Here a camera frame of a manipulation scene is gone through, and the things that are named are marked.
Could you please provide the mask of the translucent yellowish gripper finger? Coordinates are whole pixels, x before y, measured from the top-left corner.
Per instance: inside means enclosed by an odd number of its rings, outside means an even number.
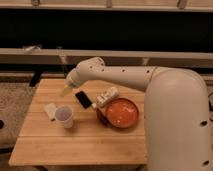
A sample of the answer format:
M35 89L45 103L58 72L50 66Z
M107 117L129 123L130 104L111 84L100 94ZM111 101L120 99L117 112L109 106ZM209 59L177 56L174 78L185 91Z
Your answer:
M72 90L73 90L73 88L72 88L71 86L65 86L65 87L62 89L62 91L61 91L61 93L60 93L60 96L61 96L61 97L65 97L66 95L68 95L69 93L71 93Z

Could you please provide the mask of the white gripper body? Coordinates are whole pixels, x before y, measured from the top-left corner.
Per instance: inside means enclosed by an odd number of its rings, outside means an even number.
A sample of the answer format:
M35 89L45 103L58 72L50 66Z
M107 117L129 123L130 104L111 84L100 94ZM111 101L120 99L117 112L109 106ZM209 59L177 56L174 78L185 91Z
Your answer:
M72 87L72 88L78 88L80 86L80 84L79 84L79 76L78 76L77 71L75 69L72 69L67 74L66 84L69 87Z

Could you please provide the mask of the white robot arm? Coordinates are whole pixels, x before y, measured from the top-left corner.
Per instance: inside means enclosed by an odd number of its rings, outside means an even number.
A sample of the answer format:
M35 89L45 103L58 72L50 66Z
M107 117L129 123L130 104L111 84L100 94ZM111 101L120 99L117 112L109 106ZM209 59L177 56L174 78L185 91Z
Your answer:
M66 76L68 89L102 80L145 93L148 171L213 171L208 90L189 69L107 66L100 57L83 60Z

